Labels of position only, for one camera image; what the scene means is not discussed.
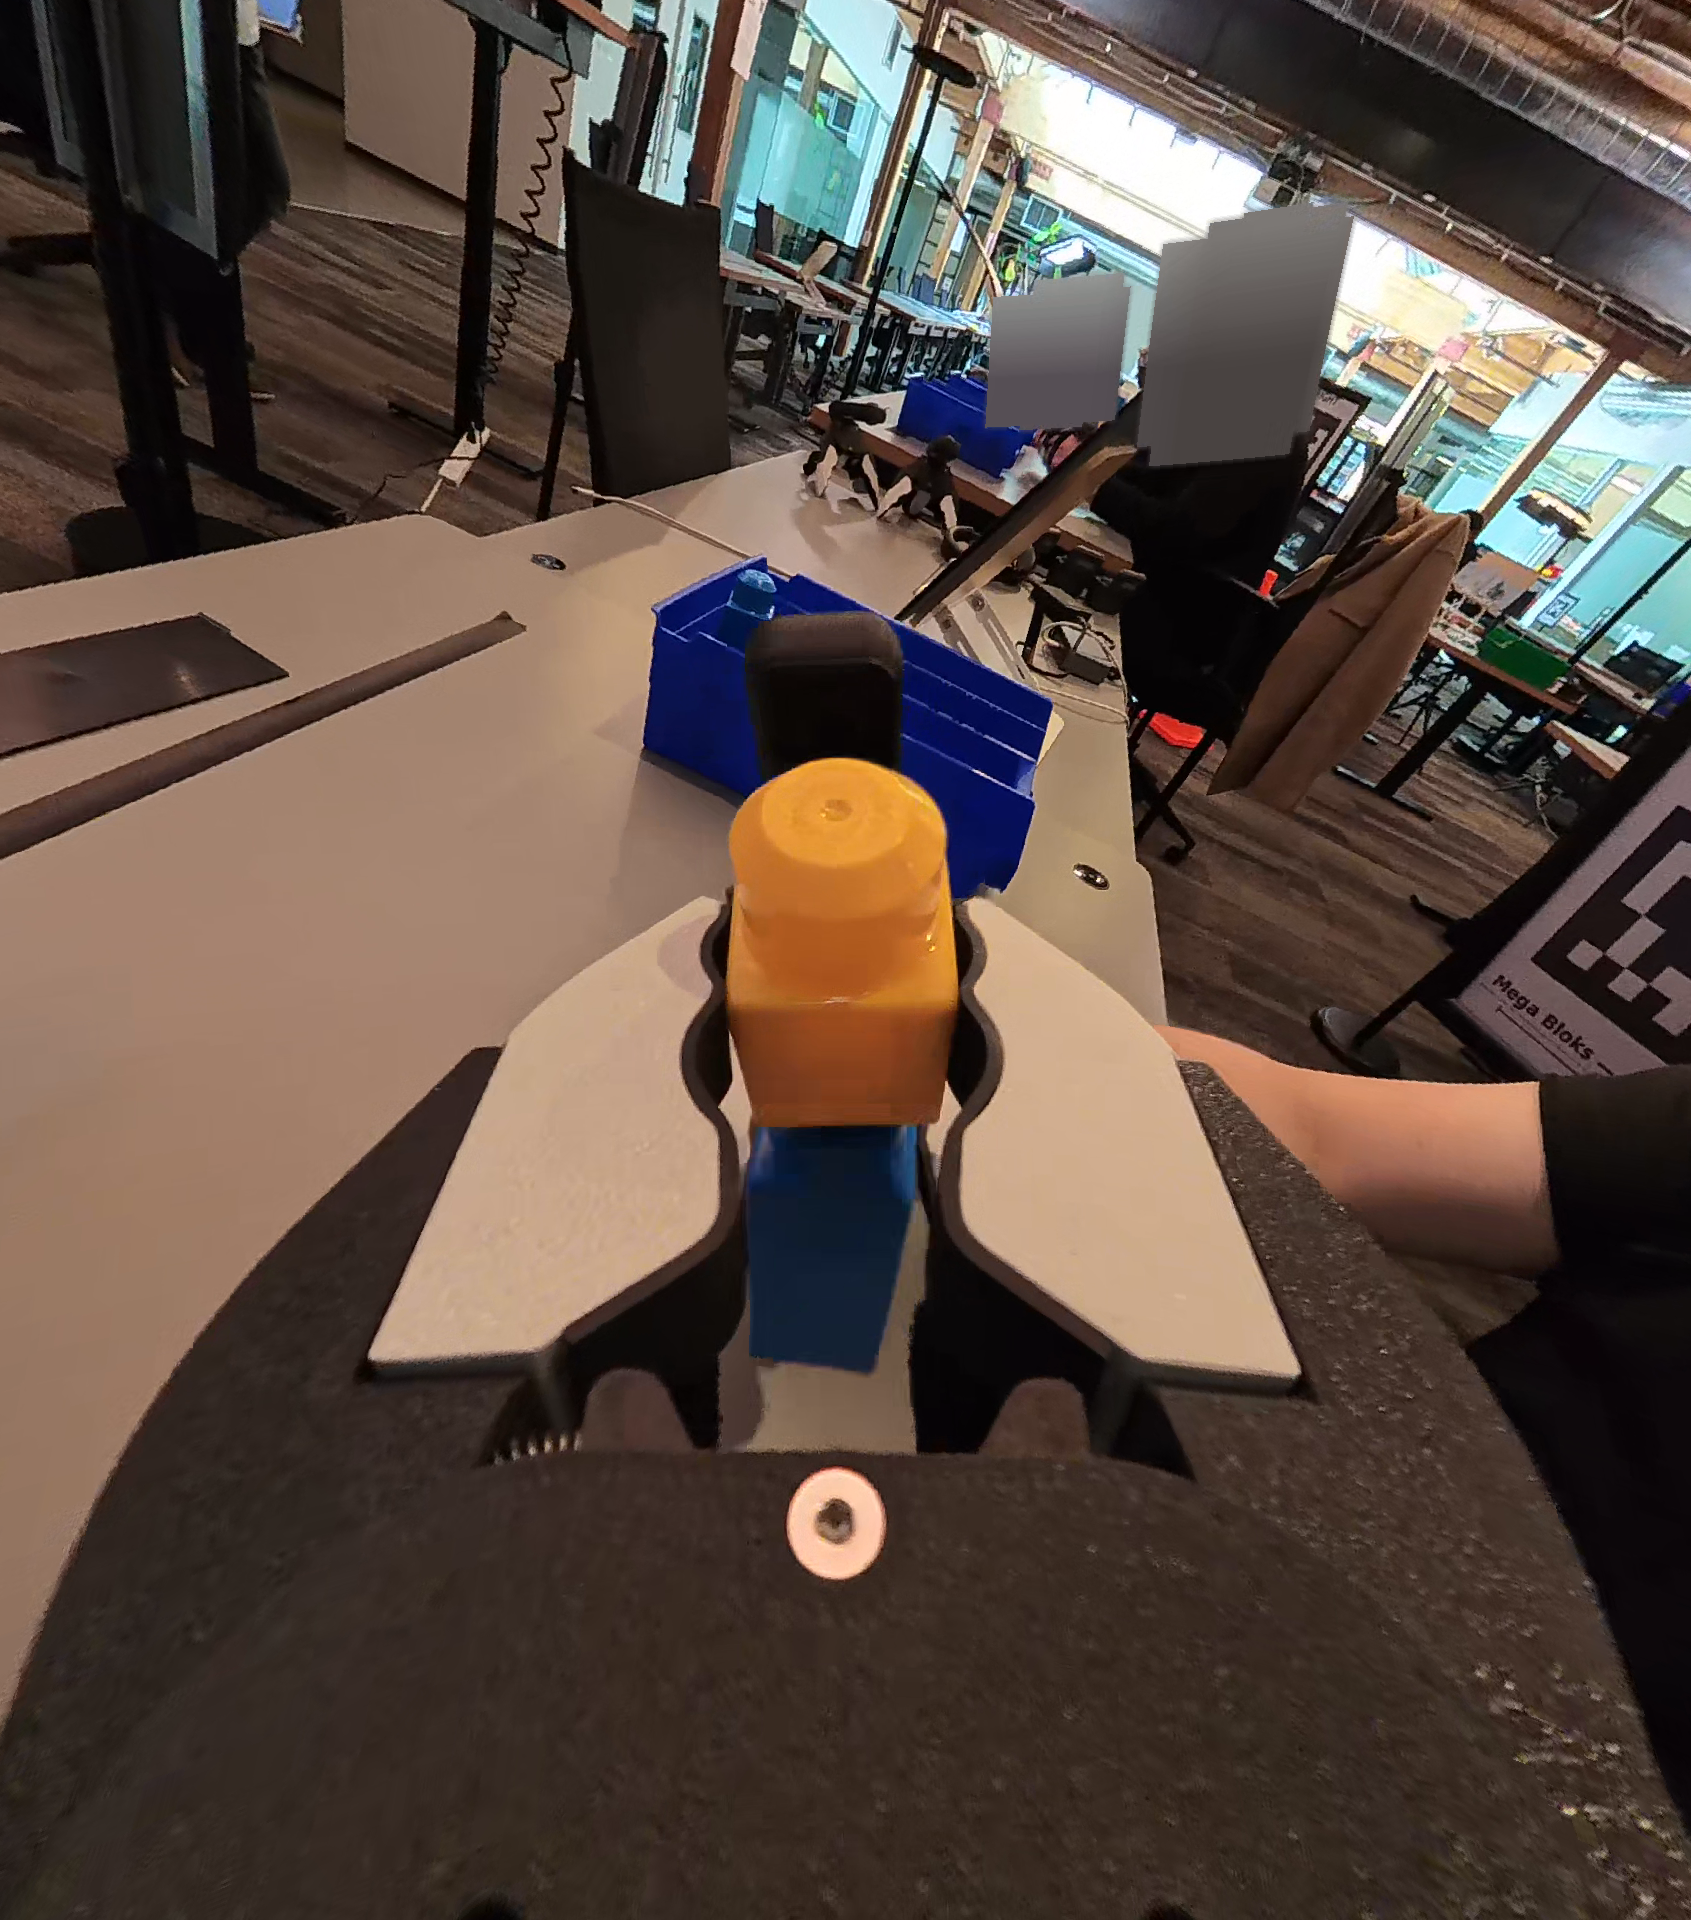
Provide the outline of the person's right forearm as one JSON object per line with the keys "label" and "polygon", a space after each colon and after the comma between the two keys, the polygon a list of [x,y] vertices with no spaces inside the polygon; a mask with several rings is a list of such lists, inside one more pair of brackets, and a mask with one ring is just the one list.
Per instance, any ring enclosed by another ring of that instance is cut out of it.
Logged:
{"label": "person's right forearm", "polygon": [[1540,1276],[1556,1260],[1540,1089],[1422,1086],[1274,1062],[1157,1027],[1392,1254]]}

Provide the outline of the marker sign board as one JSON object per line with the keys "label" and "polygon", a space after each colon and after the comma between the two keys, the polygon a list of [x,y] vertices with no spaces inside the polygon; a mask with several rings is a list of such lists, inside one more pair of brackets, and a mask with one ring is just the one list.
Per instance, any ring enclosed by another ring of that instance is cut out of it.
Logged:
{"label": "marker sign board", "polygon": [[1360,1073],[1406,1073],[1389,1027],[1440,1019],[1487,1080],[1691,1062],[1691,697],[1607,794],[1389,1011],[1315,1011]]}

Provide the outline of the black panel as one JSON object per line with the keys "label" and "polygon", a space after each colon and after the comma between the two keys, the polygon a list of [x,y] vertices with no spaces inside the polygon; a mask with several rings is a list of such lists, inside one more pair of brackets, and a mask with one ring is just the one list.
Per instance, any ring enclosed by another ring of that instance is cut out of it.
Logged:
{"label": "black panel", "polygon": [[728,474],[717,209],[657,200],[564,157],[564,258],[593,490]]}

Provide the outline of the orange mega block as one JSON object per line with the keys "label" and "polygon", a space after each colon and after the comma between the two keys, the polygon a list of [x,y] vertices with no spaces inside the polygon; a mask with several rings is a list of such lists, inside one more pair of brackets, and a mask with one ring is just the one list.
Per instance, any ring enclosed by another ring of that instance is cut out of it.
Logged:
{"label": "orange mega block", "polygon": [[805,761],[728,832],[728,1033],[756,1130],[923,1130],[947,1102],[947,822],[870,761]]}

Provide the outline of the black flat plate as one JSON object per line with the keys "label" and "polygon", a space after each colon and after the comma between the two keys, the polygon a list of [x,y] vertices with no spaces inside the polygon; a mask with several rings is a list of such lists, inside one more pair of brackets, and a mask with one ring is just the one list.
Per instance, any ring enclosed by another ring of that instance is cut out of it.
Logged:
{"label": "black flat plate", "polygon": [[0,761],[277,680],[285,680],[277,659],[203,613],[12,650]]}

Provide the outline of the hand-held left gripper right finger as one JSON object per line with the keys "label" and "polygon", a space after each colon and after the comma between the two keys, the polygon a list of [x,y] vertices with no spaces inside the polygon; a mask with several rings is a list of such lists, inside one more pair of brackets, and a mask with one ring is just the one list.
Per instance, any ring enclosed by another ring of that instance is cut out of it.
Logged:
{"label": "hand-held left gripper right finger", "polygon": [[1303,1357],[1171,1045],[1004,905],[956,905],[951,930],[918,1445],[978,1445],[1031,1378],[1077,1389],[1094,1454],[1166,1454],[1157,1389],[1291,1398]]}

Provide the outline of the green plastic bin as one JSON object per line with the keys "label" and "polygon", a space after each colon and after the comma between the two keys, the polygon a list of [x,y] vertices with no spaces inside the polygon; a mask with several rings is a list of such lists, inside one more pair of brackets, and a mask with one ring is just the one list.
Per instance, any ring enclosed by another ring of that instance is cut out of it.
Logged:
{"label": "green plastic bin", "polygon": [[1524,692],[1556,692],[1576,676],[1568,653],[1556,653],[1545,638],[1524,634],[1522,621],[1495,621],[1479,638],[1479,659]]}

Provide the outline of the blue plastic bin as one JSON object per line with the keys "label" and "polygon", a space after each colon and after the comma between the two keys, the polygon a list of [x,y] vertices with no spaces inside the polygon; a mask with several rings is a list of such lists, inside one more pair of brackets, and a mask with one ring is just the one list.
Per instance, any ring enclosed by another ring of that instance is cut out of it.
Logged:
{"label": "blue plastic bin", "polygon": [[991,390],[969,372],[908,376],[896,433],[908,442],[951,438],[956,458],[991,480],[1016,471],[1016,458],[1031,447],[1031,424],[991,424]]}
{"label": "blue plastic bin", "polygon": [[[848,593],[782,574],[765,560],[739,560],[655,599],[642,751],[735,797],[765,782],[744,702],[744,650],[723,638],[744,572],[771,574],[771,613],[782,615],[859,613]],[[1004,896],[1029,857],[1051,702],[918,627],[896,621],[896,638],[904,650],[899,772],[942,806],[951,898]]]}

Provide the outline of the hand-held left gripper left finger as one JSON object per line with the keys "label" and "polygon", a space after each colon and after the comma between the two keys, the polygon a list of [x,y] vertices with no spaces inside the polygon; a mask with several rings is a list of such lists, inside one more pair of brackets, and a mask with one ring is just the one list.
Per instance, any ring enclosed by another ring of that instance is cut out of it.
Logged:
{"label": "hand-held left gripper left finger", "polygon": [[694,898],[506,1039],[373,1378],[519,1378],[529,1427],[581,1427],[593,1389],[640,1367],[688,1427],[717,1427],[748,1136],[723,975],[728,905]]}

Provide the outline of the standing desk with wooden top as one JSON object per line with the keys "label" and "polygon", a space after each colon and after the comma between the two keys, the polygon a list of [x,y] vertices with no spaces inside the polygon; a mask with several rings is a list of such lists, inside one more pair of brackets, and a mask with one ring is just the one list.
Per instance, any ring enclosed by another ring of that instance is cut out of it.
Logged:
{"label": "standing desk with wooden top", "polygon": [[[464,433],[488,424],[482,399],[488,376],[506,364],[515,300],[529,282],[529,258],[553,171],[557,114],[567,106],[574,80],[593,63],[593,42],[605,37],[622,51],[617,106],[593,134],[593,171],[640,189],[649,164],[649,138],[672,74],[672,42],[657,27],[622,27],[600,4],[508,4],[508,0],[455,0],[455,14],[471,27],[471,106],[469,106],[469,183],[464,183],[464,274],[455,274],[455,364],[452,364],[452,411],[413,396],[390,396],[390,417],[448,433],[452,447]],[[498,93],[508,51],[553,63],[553,106],[543,114],[535,161],[529,171],[519,242],[498,258]]]}

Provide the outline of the tan coat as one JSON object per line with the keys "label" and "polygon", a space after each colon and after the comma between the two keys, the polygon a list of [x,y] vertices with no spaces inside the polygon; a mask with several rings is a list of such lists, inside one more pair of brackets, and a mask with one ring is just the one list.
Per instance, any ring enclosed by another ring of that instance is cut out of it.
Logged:
{"label": "tan coat", "polygon": [[1303,572],[1285,597],[1306,605],[1264,664],[1208,797],[1242,794],[1291,814],[1399,697],[1472,531],[1472,511],[1399,497],[1382,536],[1367,536],[1339,572]]}

